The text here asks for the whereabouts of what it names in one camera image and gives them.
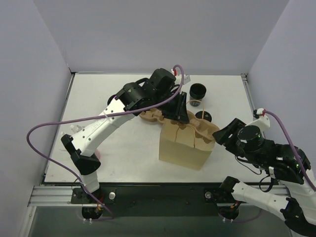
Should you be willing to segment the brown pulp cup carrier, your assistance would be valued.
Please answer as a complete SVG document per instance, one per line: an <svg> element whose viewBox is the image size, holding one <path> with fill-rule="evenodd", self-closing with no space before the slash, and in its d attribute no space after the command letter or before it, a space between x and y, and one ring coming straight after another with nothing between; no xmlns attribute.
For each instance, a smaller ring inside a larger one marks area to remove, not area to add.
<svg viewBox="0 0 316 237"><path fill-rule="evenodd" d="M159 122L160 124L164 123L164 116L162 115L162 111L157 108L143 111L140 113L139 117L149 122Z"/></svg>

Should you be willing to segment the tan paper bag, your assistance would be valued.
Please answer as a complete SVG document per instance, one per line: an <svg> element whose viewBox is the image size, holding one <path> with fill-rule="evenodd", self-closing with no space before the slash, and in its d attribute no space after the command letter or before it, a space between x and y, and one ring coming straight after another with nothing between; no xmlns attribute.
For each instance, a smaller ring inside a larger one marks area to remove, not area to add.
<svg viewBox="0 0 316 237"><path fill-rule="evenodd" d="M200 170L211 153L171 142L161 137L159 139L159 160L193 170Z"/></svg>

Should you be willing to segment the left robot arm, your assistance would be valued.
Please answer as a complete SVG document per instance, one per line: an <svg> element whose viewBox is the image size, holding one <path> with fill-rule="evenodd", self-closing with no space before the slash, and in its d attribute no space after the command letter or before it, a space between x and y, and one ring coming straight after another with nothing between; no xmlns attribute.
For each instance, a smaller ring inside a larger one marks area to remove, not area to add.
<svg viewBox="0 0 316 237"><path fill-rule="evenodd" d="M101 162L96 150L99 145L121 125L150 109L158 109L167 119L188 123L186 93L181 87L190 81L189 75L182 74L176 83L176 70L171 72L160 68L149 78L130 82L112 96L107 107L93 123L74 135L65 134L61 142L79 171L79 179L85 189L82 196L89 203L98 201L100 185L97 169Z"/></svg>

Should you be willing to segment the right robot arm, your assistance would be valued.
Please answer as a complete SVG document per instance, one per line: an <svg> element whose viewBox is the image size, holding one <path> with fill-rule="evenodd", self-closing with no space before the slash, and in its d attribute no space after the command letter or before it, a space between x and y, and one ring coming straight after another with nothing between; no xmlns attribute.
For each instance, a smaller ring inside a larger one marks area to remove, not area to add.
<svg viewBox="0 0 316 237"><path fill-rule="evenodd" d="M242 201L268 211L283 220L292 231L307 237L316 235L316 193L308 180L315 182L314 173L305 153L290 145L267 140L262 132L270 128L267 116L245 124L235 118L223 129L213 133L217 144L236 157L266 172L270 185L279 181L290 196L282 197L251 187L228 176L219 189L224 201Z"/></svg>

